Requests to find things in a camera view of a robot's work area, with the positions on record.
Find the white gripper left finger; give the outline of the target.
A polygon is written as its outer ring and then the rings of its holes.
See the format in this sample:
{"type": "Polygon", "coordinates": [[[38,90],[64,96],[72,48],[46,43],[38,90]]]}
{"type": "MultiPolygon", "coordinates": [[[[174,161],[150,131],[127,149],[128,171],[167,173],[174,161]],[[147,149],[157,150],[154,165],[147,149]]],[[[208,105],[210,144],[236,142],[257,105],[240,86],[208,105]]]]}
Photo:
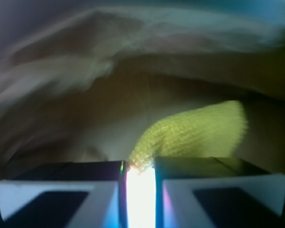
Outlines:
{"type": "Polygon", "coordinates": [[[126,162],[65,162],[0,180],[4,228],[126,228],[126,162]]]}

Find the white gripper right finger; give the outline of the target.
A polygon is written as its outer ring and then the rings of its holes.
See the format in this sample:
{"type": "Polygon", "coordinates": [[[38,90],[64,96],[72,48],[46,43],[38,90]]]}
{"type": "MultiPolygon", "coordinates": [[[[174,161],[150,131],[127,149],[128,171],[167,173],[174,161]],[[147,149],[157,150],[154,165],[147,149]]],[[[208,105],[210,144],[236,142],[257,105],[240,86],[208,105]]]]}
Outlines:
{"type": "Polygon", "coordinates": [[[236,158],[155,159],[158,228],[285,228],[285,175],[236,158]]]}

